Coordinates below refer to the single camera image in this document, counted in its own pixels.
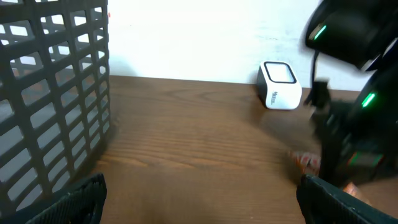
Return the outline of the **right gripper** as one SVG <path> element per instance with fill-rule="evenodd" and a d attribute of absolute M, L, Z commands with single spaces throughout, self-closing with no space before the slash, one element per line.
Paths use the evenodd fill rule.
<path fill-rule="evenodd" d="M 380 68 L 355 101 L 312 114 L 321 143 L 319 178 L 341 187 L 397 176 L 397 63 Z"/>

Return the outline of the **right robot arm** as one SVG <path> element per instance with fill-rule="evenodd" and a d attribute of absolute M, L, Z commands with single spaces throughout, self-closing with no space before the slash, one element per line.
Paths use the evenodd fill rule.
<path fill-rule="evenodd" d="M 371 72 L 354 101 L 333 100 L 313 78 L 305 104 L 321 142 L 319 177 L 341 187 L 397 175 L 397 2 L 325 0 L 305 45 Z"/>

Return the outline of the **red chocolate bar wrapper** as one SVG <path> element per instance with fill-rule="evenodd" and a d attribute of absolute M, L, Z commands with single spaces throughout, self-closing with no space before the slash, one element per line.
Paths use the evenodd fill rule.
<path fill-rule="evenodd" d="M 289 151 L 289 157 L 298 167 L 301 174 L 318 176 L 320 172 L 321 157 L 311 152 Z M 371 205 L 370 201 L 362 194 L 354 183 L 349 182 L 343 187 L 343 191 L 356 199 Z"/>

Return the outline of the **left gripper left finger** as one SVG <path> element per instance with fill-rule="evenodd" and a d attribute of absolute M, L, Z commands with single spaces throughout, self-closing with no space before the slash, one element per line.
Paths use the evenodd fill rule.
<path fill-rule="evenodd" d="M 106 196 L 104 175 L 93 174 L 1 218 L 1 224 L 97 224 L 101 221 Z"/>

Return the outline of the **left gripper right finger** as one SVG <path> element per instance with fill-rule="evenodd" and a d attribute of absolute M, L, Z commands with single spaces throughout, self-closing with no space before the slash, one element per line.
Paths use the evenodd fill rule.
<path fill-rule="evenodd" d="M 296 196 L 306 224 L 397 224 L 396 218 L 312 175 L 301 177 Z"/>

